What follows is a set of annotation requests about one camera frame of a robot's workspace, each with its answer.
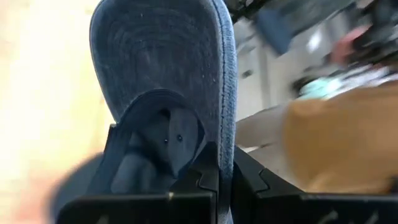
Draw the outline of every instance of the teal object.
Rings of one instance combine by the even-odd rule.
[[[333,95],[342,86],[339,78],[318,78],[301,89],[299,99],[328,99],[328,96]]]

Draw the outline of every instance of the black plastic frame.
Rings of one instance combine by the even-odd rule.
[[[231,210],[235,224],[398,223],[395,195],[308,194],[235,150]]]
[[[217,146],[210,142],[169,192],[82,197],[63,207],[57,223],[216,223],[217,197]]]

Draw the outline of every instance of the blurred background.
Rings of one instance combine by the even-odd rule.
[[[0,223],[46,223],[51,186],[113,119],[90,55],[97,0],[0,2]]]

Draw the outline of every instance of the blue denim cloth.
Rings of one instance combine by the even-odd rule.
[[[224,2],[102,0],[91,21],[90,47],[99,83],[117,126],[121,124],[126,110],[134,107],[137,99],[148,91],[170,90],[186,99],[189,108],[203,125],[205,139],[218,143],[218,221],[226,223],[233,174],[237,68],[233,26]],[[185,114],[181,118],[187,119],[190,116],[187,111],[183,110],[181,113]],[[166,127],[181,123],[186,121],[180,119],[173,122],[171,119],[169,123],[162,121],[154,124],[154,128],[149,131],[145,131],[149,124],[137,131],[141,136],[153,140],[153,136],[162,135],[154,134],[155,131],[164,129],[166,134],[170,134],[176,127],[168,131]],[[192,136],[194,132],[188,129],[184,133],[191,133],[187,135]],[[194,139],[196,141],[196,138],[192,138],[187,143],[190,148]],[[140,141],[132,144],[138,146],[131,149],[135,154],[125,157],[130,168],[122,163],[119,167],[109,169],[137,170],[137,167],[131,166],[141,164],[145,167],[144,170],[149,170],[149,176],[156,177],[159,172],[156,168],[158,164],[152,158],[146,160],[148,156],[139,153],[138,142]],[[158,154],[164,153],[160,150],[162,147],[155,148],[159,150]],[[102,158],[97,157],[91,167],[83,166],[71,179],[78,180],[83,176],[90,179],[96,175],[94,167],[106,170],[101,166],[108,164],[104,162],[107,153],[105,151]],[[169,156],[172,162],[168,166],[178,170],[195,156],[197,155],[190,153],[174,154]],[[145,172],[135,173],[134,179],[138,181],[148,176]],[[126,172],[117,172],[116,177],[126,180]],[[113,182],[113,187],[117,192],[125,192],[128,191],[125,184],[130,182],[116,181]],[[60,207],[69,200],[90,193],[86,192],[89,184],[76,186],[67,181],[58,193],[58,200],[55,199],[55,216]]]

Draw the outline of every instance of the floor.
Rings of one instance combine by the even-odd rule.
[[[0,223],[46,223],[54,186],[104,148],[113,119],[88,46],[97,3],[0,2]],[[237,40],[254,34],[244,31],[248,23],[237,26]],[[244,47],[237,119],[289,100],[290,82],[307,64],[302,49],[276,59],[255,35]]]

